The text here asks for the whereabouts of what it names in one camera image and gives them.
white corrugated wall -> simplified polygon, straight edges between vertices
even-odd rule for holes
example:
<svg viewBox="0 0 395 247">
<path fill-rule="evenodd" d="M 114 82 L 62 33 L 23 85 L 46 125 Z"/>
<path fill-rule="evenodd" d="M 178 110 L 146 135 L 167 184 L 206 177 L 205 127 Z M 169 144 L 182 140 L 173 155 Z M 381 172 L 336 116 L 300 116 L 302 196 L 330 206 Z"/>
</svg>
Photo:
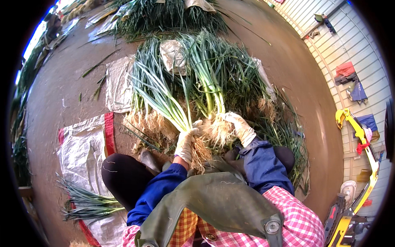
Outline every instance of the white corrugated wall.
<svg viewBox="0 0 395 247">
<path fill-rule="evenodd" d="M 283 4 L 280 4 L 274 0 L 264 1 L 273 3 L 274 10 L 279 12 L 299 35 L 317 23 L 314 20 L 314 13 L 327 13 L 336 2 L 331 0 L 285 0 Z M 365 24 L 350 4 L 345 3 L 329 17 L 329 21 L 335 28 L 336 34 L 332 34 L 325 25 L 321 25 L 318 27 L 319 35 L 314 39 L 309 38 L 304 41 L 322 70 L 336 108 L 349 107 L 355 116 L 374 114 L 380 139 L 372 145 L 376 152 L 385 150 L 384 117 L 386 102 L 391 98 L 391 92 L 380 52 Z M 349 61 L 354 65 L 369 98 L 366 105 L 364 103 L 359 105 L 347 98 L 346 89 L 350 83 L 335 86 L 336 66 Z M 370 165 L 365 153 L 361 156 L 355 153 L 357 139 L 352 136 L 353 128 L 347 124 L 347 126 L 343 126 L 341 132 L 344 150 L 344 181 L 357 181 L 357 175 L 360 174 L 361 169 L 370 169 Z M 360 216 L 375 215 L 379 209 L 388 185 L 391 167 L 389 160 L 385 157 L 386 152 L 384 151 L 378 182 L 368 198 L 372 200 L 372 205 L 361 208 L 358 212 Z M 363 182 L 357 183 L 357 193 L 364 188 L 365 184 Z"/>
</svg>

knee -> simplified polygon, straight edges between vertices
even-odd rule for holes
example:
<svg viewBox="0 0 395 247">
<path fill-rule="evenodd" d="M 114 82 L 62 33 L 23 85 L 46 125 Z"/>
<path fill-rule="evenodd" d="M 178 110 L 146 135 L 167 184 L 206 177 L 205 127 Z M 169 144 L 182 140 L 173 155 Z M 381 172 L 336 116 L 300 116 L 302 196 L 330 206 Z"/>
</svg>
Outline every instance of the knee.
<svg viewBox="0 0 395 247">
<path fill-rule="evenodd" d="M 117 166 L 124 163 L 127 160 L 128 155 L 123 155 L 120 153 L 113 153 L 109 155 L 102 163 L 102 174 L 107 173 L 106 171 L 114 171 Z"/>
</svg>

gloved hand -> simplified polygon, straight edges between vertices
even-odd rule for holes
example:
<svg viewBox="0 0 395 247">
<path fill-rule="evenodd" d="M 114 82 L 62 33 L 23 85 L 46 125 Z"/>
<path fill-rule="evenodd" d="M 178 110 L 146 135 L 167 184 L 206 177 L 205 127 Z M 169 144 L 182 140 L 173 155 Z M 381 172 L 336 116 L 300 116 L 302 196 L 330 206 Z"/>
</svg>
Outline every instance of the gloved hand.
<svg viewBox="0 0 395 247">
<path fill-rule="evenodd" d="M 240 139 L 243 147 L 247 147 L 256 137 L 256 133 L 248 123 L 238 114 L 228 112 L 220 115 L 225 121 L 231 122 L 235 125 L 235 133 Z"/>
<path fill-rule="evenodd" d="M 202 123 L 202 120 L 197 120 L 192 124 L 191 130 L 181 132 L 178 136 L 177 147 L 175 149 L 174 155 L 178 155 L 185 162 L 187 162 L 189 166 L 192 163 L 192 142 L 195 141 L 195 138 L 193 136 L 201 136 L 201 129 L 199 128 L 199 126 L 201 126 Z"/>
</svg>

red stripe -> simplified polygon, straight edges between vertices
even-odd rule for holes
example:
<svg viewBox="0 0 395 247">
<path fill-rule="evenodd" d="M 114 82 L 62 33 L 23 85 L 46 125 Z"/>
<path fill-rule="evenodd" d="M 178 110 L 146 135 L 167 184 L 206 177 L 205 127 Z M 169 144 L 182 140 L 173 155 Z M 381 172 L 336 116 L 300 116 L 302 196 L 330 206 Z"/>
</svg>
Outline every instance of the red stripe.
<svg viewBox="0 0 395 247">
<path fill-rule="evenodd" d="M 111 155 L 115 153 L 113 112 L 108 112 L 104 114 L 104 133 L 105 133 L 105 146 L 107 148 L 107 154 Z"/>
<path fill-rule="evenodd" d="M 72 209 L 76 209 L 74 203 L 71 203 L 71 208 Z M 81 228 L 81 231 L 84 233 L 85 238 L 87 239 L 88 243 L 90 245 L 96 246 L 96 247 L 101 247 L 101 245 L 99 244 L 99 242 L 96 240 L 96 238 L 94 238 L 92 236 L 92 233 L 90 232 L 90 230 L 88 229 L 87 225 L 85 225 L 83 220 L 78 220 L 78 224 L 79 227 Z"/>
<path fill-rule="evenodd" d="M 59 131 L 58 131 L 58 139 L 59 139 L 60 145 L 62 145 L 64 142 L 64 129 L 63 128 L 59 129 Z"/>
</svg>

yellow metal arm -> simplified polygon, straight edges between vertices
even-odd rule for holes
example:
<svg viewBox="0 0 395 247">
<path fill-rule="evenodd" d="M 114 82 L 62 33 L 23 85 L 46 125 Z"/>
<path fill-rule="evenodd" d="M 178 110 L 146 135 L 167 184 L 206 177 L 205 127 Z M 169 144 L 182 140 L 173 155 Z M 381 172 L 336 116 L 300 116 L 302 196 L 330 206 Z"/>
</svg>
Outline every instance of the yellow metal arm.
<svg viewBox="0 0 395 247">
<path fill-rule="evenodd" d="M 355 136 L 361 140 L 362 144 L 366 144 L 367 140 L 365 138 L 365 131 L 355 121 L 352 114 L 350 113 L 350 109 L 348 109 L 348 108 L 345 108 L 343 110 L 338 110 L 336 112 L 336 123 L 337 123 L 337 126 L 339 129 L 341 129 L 343 127 L 344 120 L 348 121 L 351 124 L 351 126 L 356 131 Z M 375 159 L 370 146 L 367 146 L 365 148 L 365 151 L 366 151 L 366 154 L 368 156 L 368 159 L 369 159 L 369 162 L 370 162 L 370 165 L 372 168 L 372 175 L 370 176 L 370 180 L 369 180 L 368 184 L 366 185 L 365 189 L 362 191 L 363 194 L 361 193 L 360 196 L 358 196 L 358 198 L 356 198 L 356 200 L 354 201 L 352 206 L 343 213 L 343 216 L 342 216 L 339 224 L 337 225 L 336 230 L 334 231 L 334 234 L 333 234 L 332 239 L 329 243 L 329 246 L 351 247 L 350 245 L 342 245 L 341 242 L 344 238 L 344 235 L 346 234 L 346 232 L 348 230 L 348 226 L 350 225 L 350 221 L 351 221 L 352 217 L 362 207 L 363 203 L 366 201 L 366 199 L 372 192 L 372 189 L 377 182 L 379 163 Z"/>
</svg>

